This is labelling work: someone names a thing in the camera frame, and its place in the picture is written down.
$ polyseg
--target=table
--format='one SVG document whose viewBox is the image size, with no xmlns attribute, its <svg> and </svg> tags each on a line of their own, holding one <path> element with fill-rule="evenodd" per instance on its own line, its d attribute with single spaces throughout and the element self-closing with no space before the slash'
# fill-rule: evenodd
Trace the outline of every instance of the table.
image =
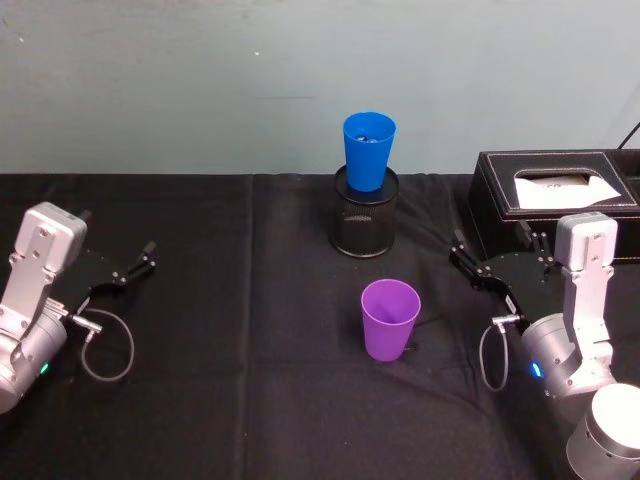
<svg viewBox="0 0 640 480">
<path fill-rule="evenodd" d="M 135 295 L 105 300 L 132 329 L 133 371 L 94 382 L 72 332 L 0 418 L 0 478 L 571 478 L 528 374 L 512 365 L 501 394 L 479 381 L 479 337 L 500 311 L 448 262 L 453 229 L 470 228 L 470 176 L 400 181 L 393 249 L 357 260 L 327 239 L 330 175 L 0 176 L 0 255 L 48 200 L 93 212 L 86 246 L 126 261 L 153 239 L 159 264 Z M 381 277 L 423 301 L 411 350 L 383 366 L 359 319 Z M 606 310 L 614 374 L 635 384 L 639 281 L 618 267 Z M 89 357 L 113 373 L 126 343 L 104 324 Z"/>
</svg>

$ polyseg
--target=mesh cylinder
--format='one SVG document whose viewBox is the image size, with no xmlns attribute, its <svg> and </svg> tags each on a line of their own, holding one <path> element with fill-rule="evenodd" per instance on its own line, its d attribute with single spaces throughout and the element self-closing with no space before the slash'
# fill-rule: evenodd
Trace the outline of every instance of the mesh cylinder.
<svg viewBox="0 0 640 480">
<path fill-rule="evenodd" d="M 395 239 L 398 176 L 387 168 L 382 187 L 364 193 L 349 187 L 346 167 L 342 167 L 335 175 L 335 188 L 333 245 L 342 253 L 358 258 L 376 257 L 387 252 Z"/>
</svg>

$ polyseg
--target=white stitching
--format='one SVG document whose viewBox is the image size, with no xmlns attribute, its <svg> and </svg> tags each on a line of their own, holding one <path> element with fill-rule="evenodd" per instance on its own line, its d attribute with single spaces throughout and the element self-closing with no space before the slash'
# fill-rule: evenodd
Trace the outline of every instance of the white stitching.
<svg viewBox="0 0 640 480">
<path fill-rule="evenodd" d="M 489 162 L 489 168 L 491 168 L 491 171 L 493 172 L 493 176 L 495 177 L 496 181 L 498 182 L 498 188 L 500 189 L 500 192 L 502 193 L 502 197 L 504 198 L 504 201 L 507 202 L 507 206 L 511 209 L 511 210 L 531 210 L 528 208 L 520 208 L 520 207 L 513 207 L 511 205 L 511 203 L 509 202 L 509 199 L 507 198 L 507 195 L 505 194 L 503 188 L 502 188 L 502 184 L 500 183 L 500 181 L 498 180 L 498 175 L 495 171 L 495 169 L 493 168 L 493 163 L 491 162 L 491 156 L 523 156 L 523 155 L 529 155 L 529 156 L 534 156 L 534 155 L 586 155 L 586 154 L 590 154 L 590 153 L 598 153 L 600 155 L 602 155 L 605 159 L 605 161 L 609 164 L 609 167 L 611 167 L 611 171 L 613 172 L 613 174 L 616 176 L 616 178 L 618 179 L 618 181 L 620 182 L 620 184 L 622 185 L 622 188 L 624 188 L 624 191 L 627 194 L 628 198 L 631 198 L 633 200 L 633 195 L 631 195 L 631 193 L 629 192 L 629 190 L 627 189 L 627 186 L 625 185 L 625 183 L 622 181 L 622 179 L 620 178 L 620 176 L 618 175 L 618 172 L 616 172 L 615 168 L 613 167 L 613 165 L 611 164 L 611 160 L 609 160 L 609 157 L 607 157 L 605 155 L 604 152 L 597 152 L 597 151 L 590 151 L 590 152 L 520 152 L 520 153 L 488 153 L 487 154 L 487 161 Z M 558 167 L 558 169 L 537 169 L 538 171 L 559 171 L 559 170 L 564 170 L 564 171 L 573 171 L 573 170 L 591 170 L 588 168 L 579 168 L 579 167 L 568 167 L 568 168 L 561 168 Z M 623 206 L 632 206 L 632 207 L 637 207 L 638 204 L 635 203 L 616 203 L 616 204 L 601 204 L 601 205 L 597 205 L 598 207 L 623 207 Z"/>
</svg>

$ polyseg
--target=teal wall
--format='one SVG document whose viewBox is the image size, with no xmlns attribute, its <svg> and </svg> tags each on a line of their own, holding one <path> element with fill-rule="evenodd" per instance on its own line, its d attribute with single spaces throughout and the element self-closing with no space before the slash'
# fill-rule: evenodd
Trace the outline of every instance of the teal wall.
<svg viewBox="0 0 640 480">
<path fill-rule="evenodd" d="M 634 0 L 8 0 L 0 16 L 3 172 L 332 172 L 365 109 L 397 121 L 398 172 L 471 172 L 480 150 L 617 146 L 640 120 Z"/>
</svg>

